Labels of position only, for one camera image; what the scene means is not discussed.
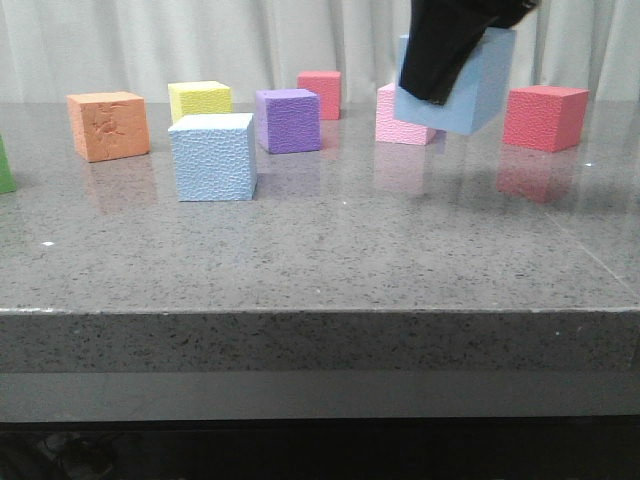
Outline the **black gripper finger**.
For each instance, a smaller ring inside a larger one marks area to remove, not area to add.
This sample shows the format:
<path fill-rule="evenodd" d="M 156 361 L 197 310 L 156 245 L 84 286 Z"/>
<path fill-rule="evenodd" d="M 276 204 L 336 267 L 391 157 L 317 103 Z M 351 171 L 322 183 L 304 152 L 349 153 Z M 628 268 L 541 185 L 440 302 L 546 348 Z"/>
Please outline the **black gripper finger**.
<path fill-rule="evenodd" d="M 537 6 L 520 0 L 413 1 L 399 85 L 420 100 L 446 104 L 486 30 L 509 29 Z"/>

